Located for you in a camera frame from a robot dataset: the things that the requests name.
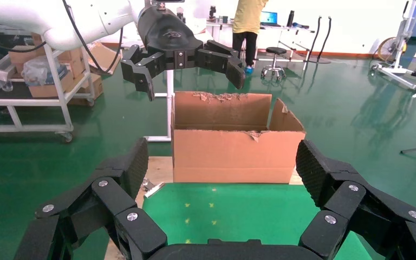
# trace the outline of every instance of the bottle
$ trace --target bottle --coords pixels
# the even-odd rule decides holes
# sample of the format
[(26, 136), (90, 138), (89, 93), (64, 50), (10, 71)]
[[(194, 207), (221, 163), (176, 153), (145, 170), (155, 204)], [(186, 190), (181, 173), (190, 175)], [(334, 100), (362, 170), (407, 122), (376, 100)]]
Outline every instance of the bottle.
[(301, 24), (298, 24), (298, 23), (292, 23), (292, 27), (298, 27), (298, 28), (302, 28), (302, 29), (310, 28), (310, 26), (308, 26), (308, 25), (301, 25)]
[(294, 19), (294, 11), (289, 12), (288, 23), (286, 24), (287, 27), (291, 27), (293, 25)]

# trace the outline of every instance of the metal screw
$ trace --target metal screw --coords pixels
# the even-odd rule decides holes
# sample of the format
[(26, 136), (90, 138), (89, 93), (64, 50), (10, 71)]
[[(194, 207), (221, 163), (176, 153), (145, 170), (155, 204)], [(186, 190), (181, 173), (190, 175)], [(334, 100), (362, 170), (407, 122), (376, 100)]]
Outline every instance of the metal screw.
[(107, 180), (102, 180), (98, 183), (98, 186), (100, 186), (100, 187), (104, 187), (106, 185), (107, 185)]
[(348, 187), (350, 188), (350, 190), (352, 191), (358, 191), (359, 188), (356, 185), (348, 185)]
[(52, 211), (53, 210), (53, 208), (54, 208), (55, 206), (53, 205), (53, 204), (49, 204), (49, 205), (46, 205), (46, 206), (44, 206), (43, 208), (42, 208), (42, 211), (43, 212), (50, 212), (50, 211)]
[(324, 219), (329, 224), (336, 224), (337, 223), (337, 219), (335, 217), (331, 216), (331, 215), (325, 216)]
[(130, 214), (128, 214), (128, 215), (127, 215), (127, 219), (128, 219), (128, 221), (134, 221), (134, 220), (136, 220), (137, 218), (138, 218), (138, 214), (137, 214), (137, 213), (135, 213), (135, 212), (130, 213)]
[(416, 211), (409, 211), (409, 215), (411, 215), (411, 217), (416, 218)]

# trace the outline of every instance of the monitor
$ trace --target monitor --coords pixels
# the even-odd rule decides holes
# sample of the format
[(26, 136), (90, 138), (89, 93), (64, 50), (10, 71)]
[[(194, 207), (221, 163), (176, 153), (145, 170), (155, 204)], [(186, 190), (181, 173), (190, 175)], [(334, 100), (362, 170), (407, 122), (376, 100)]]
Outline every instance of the monitor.
[(261, 12), (261, 23), (278, 23), (276, 12)]

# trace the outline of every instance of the wooden platform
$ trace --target wooden platform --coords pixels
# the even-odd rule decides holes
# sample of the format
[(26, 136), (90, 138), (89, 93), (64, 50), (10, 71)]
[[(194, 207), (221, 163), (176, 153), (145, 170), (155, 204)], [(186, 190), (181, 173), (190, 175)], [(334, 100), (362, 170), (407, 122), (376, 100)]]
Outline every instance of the wooden platform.
[[(173, 182), (173, 162), (171, 157), (149, 157), (149, 164), (146, 173), (148, 178), (153, 184), (161, 182), (172, 183)], [(297, 174), (296, 170), (292, 173), (290, 185), (302, 185), (302, 179)], [(144, 201), (144, 191), (140, 191), (136, 197), (136, 203), (138, 207), (142, 207)], [(120, 253), (119, 249), (114, 245), (112, 240), (109, 240), (105, 260), (125, 260)]]

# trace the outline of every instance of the caster wheel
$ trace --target caster wheel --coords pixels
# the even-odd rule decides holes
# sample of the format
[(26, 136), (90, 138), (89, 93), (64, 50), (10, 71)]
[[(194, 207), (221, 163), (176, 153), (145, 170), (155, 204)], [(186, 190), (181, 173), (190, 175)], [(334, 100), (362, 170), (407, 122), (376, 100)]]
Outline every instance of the caster wheel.
[(71, 133), (64, 133), (64, 134), (61, 134), (61, 136), (63, 136), (63, 143), (65, 144), (69, 144), (70, 142), (73, 141), (73, 134)]
[(93, 99), (87, 99), (87, 102), (89, 107), (93, 107), (95, 105), (95, 100)]

